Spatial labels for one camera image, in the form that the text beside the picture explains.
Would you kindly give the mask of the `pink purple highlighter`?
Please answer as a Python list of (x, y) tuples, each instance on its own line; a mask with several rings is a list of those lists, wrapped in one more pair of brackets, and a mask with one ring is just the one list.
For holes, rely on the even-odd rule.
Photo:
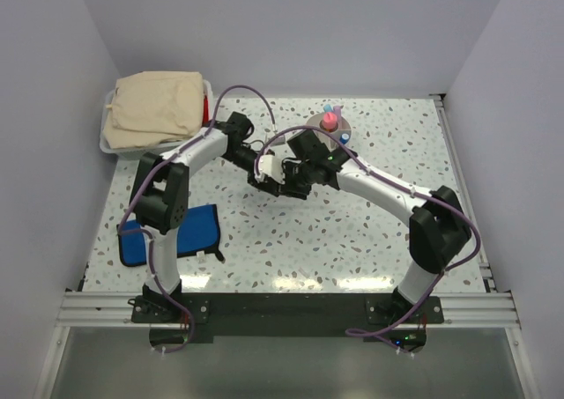
[(339, 120), (342, 119), (342, 108), (343, 108), (342, 106), (335, 106), (333, 108), (333, 112), (335, 113), (335, 115)]

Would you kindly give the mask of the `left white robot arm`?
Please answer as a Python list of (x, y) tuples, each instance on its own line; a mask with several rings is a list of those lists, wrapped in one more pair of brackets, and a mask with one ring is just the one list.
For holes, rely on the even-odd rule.
[(249, 175), (249, 183), (278, 195), (284, 186), (281, 160), (258, 157), (247, 143), (254, 131), (250, 119), (233, 112), (172, 151), (146, 153), (139, 161), (128, 214), (134, 214), (145, 238), (147, 277), (142, 294), (152, 297), (152, 312), (162, 321), (182, 313), (182, 281), (177, 267), (176, 239), (189, 208), (189, 179), (217, 158)]

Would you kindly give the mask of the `blue cylindrical stamp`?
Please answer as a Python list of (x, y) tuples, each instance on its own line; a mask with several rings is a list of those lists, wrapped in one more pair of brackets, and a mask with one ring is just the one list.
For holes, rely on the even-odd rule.
[(340, 140), (340, 142), (341, 142), (342, 144), (347, 144), (347, 143), (350, 141), (350, 138), (351, 138), (350, 133), (349, 133), (349, 132), (346, 132), (346, 131), (343, 131), (343, 132), (340, 134), (339, 140)]

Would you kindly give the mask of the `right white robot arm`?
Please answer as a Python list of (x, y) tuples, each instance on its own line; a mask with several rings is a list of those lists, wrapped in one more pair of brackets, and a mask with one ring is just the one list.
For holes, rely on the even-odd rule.
[(456, 193), (445, 186), (417, 188), (375, 169), (344, 145), (331, 150), (311, 127), (301, 128), (288, 145), (293, 158), (272, 168), (289, 193), (302, 197), (315, 184), (329, 186), (367, 200), (409, 229), (412, 263), (395, 288), (392, 310), (400, 321), (414, 321), (424, 311), (422, 297), (472, 236)]

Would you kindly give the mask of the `pink cap clear tube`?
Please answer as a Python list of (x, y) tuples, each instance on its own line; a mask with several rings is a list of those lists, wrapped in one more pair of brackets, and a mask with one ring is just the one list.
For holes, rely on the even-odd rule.
[(320, 121), (320, 127), (329, 132), (333, 132), (338, 129), (337, 115), (333, 112), (326, 112)]

